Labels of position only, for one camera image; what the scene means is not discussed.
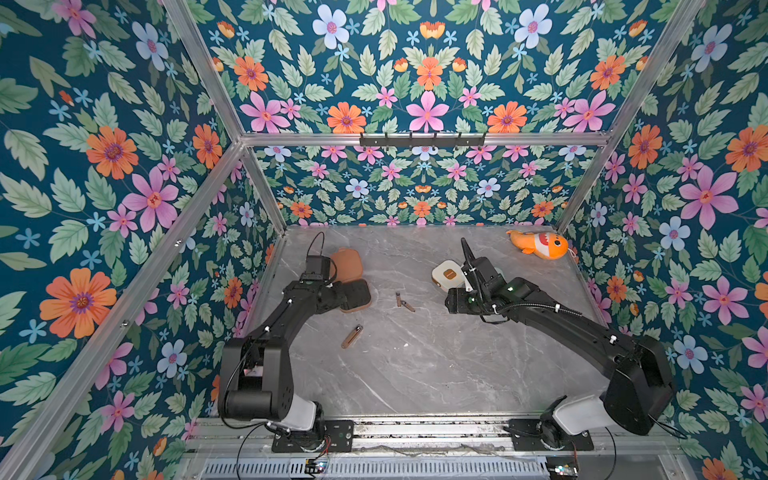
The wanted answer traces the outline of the brown nail clipper case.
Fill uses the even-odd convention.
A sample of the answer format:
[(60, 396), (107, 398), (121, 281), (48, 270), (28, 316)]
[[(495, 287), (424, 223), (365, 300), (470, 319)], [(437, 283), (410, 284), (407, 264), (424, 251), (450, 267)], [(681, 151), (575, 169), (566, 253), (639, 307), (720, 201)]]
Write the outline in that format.
[(363, 278), (364, 268), (357, 250), (341, 248), (330, 256), (332, 277), (340, 282), (346, 300), (339, 309), (343, 313), (353, 313), (369, 307), (372, 295), (368, 282)]

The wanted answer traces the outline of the cream nail clipper case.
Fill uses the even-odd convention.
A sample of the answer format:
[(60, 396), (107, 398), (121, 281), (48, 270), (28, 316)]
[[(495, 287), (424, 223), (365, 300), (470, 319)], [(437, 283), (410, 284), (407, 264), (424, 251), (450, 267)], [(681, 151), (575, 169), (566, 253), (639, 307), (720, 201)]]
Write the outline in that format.
[(431, 272), (431, 279), (444, 292), (454, 288), (463, 289), (467, 292), (472, 290), (462, 266), (454, 260), (445, 260), (435, 266)]

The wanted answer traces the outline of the small brown nail tool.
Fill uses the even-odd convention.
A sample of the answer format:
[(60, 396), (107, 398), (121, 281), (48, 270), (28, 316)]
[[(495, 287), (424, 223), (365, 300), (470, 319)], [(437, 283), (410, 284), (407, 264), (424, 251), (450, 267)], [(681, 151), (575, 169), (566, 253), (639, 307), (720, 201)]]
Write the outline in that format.
[(403, 308), (406, 308), (406, 309), (407, 309), (407, 310), (409, 310), (410, 312), (413, 312), (413, 313), (415, 313), (415, 312), (416, 312), (415, 308), (414, 308), (413, 306), (411, 306), (409, 303), (407, 303), (406, 301), (401, 301), (400, 303), (401, 303), (401, 306), (402, 306)]

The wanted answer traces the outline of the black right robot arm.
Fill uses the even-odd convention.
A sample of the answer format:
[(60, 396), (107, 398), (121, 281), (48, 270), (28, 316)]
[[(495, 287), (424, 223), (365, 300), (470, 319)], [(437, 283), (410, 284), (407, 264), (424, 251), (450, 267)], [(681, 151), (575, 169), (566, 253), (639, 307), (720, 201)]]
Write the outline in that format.
[(522, 277), (507, 282), (489, 267), (465, 270), (470, 286), (448, 290), (451, 314), (499, 316), (542, 332), (587, 361), (604, 378), (602, 392), (553, 401), (539, 417), (534, 435), (549, 449), (561, 449), (585, 431), (617, 426), (646, 436), (676, 394), (664, 348), (653, 337), (615, 332), (556, 301)]

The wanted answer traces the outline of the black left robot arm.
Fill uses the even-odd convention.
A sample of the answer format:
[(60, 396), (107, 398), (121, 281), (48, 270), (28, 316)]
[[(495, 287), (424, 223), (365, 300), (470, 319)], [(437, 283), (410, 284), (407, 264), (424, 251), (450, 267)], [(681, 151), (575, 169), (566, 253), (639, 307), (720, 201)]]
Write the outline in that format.
[(284, 289), (282, 300), (257, 328), (225, 344), (220, 369), (221, 419), (265, 421), (290, 431), (319, 429), (322, 409), (294, 387), (290, 347), (313, 316), (368, 307), (372, 296), (358, 251), (309, 255), (305, 271)]

